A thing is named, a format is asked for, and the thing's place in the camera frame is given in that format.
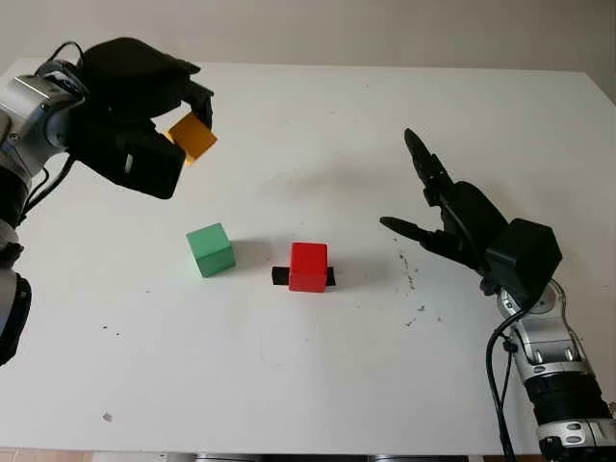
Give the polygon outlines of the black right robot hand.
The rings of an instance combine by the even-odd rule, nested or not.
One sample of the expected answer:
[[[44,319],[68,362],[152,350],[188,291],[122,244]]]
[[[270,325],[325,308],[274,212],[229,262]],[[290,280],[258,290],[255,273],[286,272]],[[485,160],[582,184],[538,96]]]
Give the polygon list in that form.
[[[496,294],[501,284],[492,275],[485,252],[506,228],[505,217],[479,188],[465,181],[452,181],[437,155],[413,130],[404,130],[404,140],[423,182],[425,200],[430,207],[440,209],[443,228],[428,231],[394,217],[382,217],[379,222],[418,242],[425,250],[476,271],[481,276],[480,290],[485,295]]]

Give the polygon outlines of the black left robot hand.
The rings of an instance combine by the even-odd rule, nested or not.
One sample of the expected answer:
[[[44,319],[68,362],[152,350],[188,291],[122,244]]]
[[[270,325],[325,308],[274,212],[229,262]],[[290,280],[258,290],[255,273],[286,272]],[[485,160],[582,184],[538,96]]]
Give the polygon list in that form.
[[[178,148],[198,157],[217,142],[214,92],[193,77],[197,64],[136,38],[88,49],[80,72],[90,95],[79,110],[74,144],[118,151]]]

